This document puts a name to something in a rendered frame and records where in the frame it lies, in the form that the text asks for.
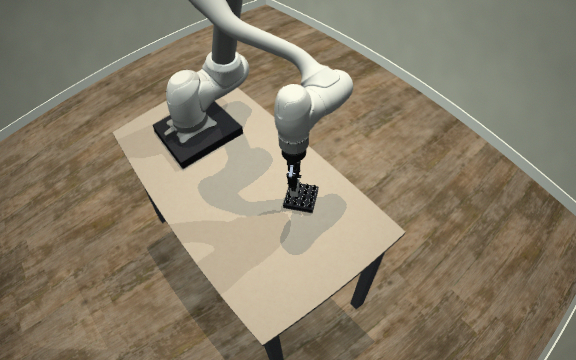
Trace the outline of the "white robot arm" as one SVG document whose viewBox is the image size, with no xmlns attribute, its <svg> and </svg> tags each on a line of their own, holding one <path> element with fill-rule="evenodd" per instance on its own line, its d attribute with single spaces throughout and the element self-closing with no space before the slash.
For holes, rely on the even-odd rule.
<svg viewBox="0 0 576 360">
<path fill-rule="evenodd" d="M 304 152 L 309 145 L 308 131 L 351 96 L 351 77 L 320 65 L 298 46 L 240 20 L 243 0 L 189 1 L 214 24 L 212 52 L 196 72 L 199 76 L 195 71 L 183 70 L 169 79 L 166 100 L 172 119 L 167 121 L 165 137 L 177 136 L 185 145 L 217 127 L 207 115 L 207 108 L 240 86 L 249 74 L 247 60 L 236 52 L 240 41 L 282 57 L 299 69 L 301 85 L 290 84 L 279 90 L 274 119 L 280 149 L 287 154 Z"/>
</svg>

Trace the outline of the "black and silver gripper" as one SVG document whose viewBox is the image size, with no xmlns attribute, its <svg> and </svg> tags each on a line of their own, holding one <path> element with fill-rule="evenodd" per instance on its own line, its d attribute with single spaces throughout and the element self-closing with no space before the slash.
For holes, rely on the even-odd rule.
<svg viewBox="0 0 576 360">
<path fill-rule="evenodd" d="M 299 178 L 301 178 L 302 176 L 299 175 L 300 163 L 301 160 L 304 159 L 306 156 L 306 150 L 300 154 L 287 154 L 284 151 L 282 151 L 282 156 L 285 160 L 287 160 L 287 166 L 289 172 L 286 174 L 286 177 L 288 180 L 288 187 L 290 188 L 290 196 L 298 197 Z"/>
</svg>

